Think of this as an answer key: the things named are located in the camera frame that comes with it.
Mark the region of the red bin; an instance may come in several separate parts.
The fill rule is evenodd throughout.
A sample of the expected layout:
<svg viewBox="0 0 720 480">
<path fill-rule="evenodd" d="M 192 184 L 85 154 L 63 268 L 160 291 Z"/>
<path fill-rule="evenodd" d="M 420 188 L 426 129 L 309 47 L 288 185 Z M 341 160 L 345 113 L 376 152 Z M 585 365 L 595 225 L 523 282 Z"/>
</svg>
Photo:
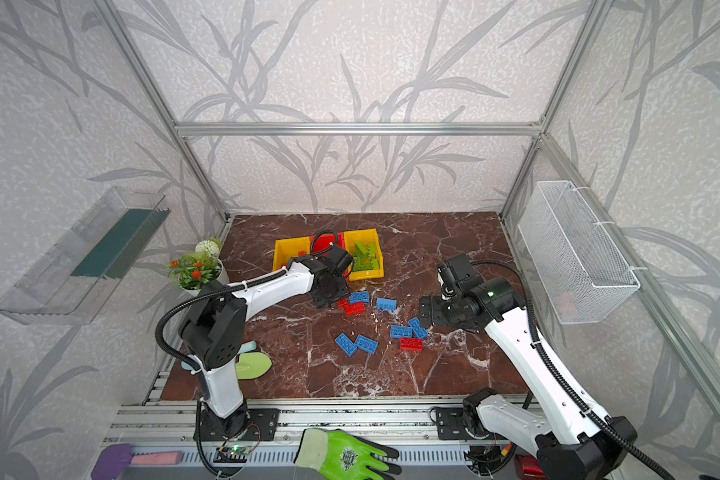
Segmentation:
<svg viewBox="0 0 720 480">
<path fill-rule="evenodd" d="M 345 239 L 343 233 L 325 233 L 319 238 L 315 236 L 310 237 L 310 252 L 319 253 L 323 250 L 329 249 L 332 245 L 338 245 L 340 248 L 345 248 Z"/>
</svg>

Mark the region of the yellow bin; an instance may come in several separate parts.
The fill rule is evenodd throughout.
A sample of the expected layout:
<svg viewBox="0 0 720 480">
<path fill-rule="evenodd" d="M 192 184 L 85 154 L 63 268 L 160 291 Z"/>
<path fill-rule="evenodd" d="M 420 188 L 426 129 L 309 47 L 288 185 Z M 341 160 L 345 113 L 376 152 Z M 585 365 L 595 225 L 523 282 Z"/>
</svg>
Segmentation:
<svg viewBox="0 0 720 480">
<path fill-rule="evenodd" d="M 304 256 L 310 252 L 310 238 L 297 237 L 275 241 L 272 270 L 277 271 L 286 266 L 291 258 Z"/>
<path fill-rule="evenodd" d="M 384 259 L 376 229 L 344 232 L 346 250 L 353 258 L 350 281 L 384 277 Z"/>
</svg>

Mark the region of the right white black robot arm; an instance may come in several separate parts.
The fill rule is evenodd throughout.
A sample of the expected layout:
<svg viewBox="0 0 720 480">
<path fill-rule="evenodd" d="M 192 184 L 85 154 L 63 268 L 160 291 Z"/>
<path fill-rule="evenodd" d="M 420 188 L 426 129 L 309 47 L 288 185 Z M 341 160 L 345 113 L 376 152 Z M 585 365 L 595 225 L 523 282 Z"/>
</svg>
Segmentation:
<svg viewBox="0 0 720 480">
<path fill-rule="evenodd" d="M 632 456 L 662 479 L 671 473 L 634 444 L 637 432 L 612 416 L 575 379 L 539 330 L 532 292 L 503 277 L 483 278 L 479 261 L 459 254 L 437 267 L 441 292 L 420 299 L 432 325 L 485 332 L 523 378 L 542 412 L 533 414 L 491 388 L 464 401 L 476 436 L 498 434 L 538 462 L 549 479 L 604 479 Z"/>
</svg>

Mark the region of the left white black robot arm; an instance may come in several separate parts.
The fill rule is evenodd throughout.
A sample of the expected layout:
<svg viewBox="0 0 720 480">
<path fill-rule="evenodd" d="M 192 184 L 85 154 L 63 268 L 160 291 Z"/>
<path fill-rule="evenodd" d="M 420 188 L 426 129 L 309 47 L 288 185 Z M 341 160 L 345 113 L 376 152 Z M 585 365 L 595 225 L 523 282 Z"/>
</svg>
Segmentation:
<svg viewBox="0 0 720 480">
<path fill-rule="evenodd" d="M 309 295 L 317 308 L 349 297 L 346 271 L 353 257 L 338 245 L 290 259 L 279 270 L 237 283 L 212 281 L 197 296 L 169 309 L 155 327 L 161 350 L 200 376 L 202 400 L 227 420 L 243 408 L 236 357 L 245 324 L 289 298 Z"/>
</svg>

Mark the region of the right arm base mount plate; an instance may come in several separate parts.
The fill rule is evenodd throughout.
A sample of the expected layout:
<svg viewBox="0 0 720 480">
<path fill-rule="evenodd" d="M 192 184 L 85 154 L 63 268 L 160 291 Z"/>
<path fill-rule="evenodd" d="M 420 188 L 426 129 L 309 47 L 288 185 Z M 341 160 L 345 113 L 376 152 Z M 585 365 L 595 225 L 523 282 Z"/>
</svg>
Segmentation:
<svg viewBox="0 0 720 480">
<path fill-rule="evenodd" d="M 462 407 L 435 406 L 430 409 L 430 417 L 437 429 L 441 441 L 468 441 L 473 437 L 468 433 Z"/>
</svg>

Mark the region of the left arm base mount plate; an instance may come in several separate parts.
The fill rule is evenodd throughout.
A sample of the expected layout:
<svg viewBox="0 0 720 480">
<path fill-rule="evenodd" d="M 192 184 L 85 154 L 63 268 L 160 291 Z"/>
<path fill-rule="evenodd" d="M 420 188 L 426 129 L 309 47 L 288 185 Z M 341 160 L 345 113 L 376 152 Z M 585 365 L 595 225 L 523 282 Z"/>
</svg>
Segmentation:
<svg viewBox="0 0 720 480">
<path fill-rule="evenodd" d="M 241 408 L 226 419 L 203 408 L 194 438 L 202 442 L 222 440 L 272 441 L 280 410 L 276 408 Z"/>
</svg>

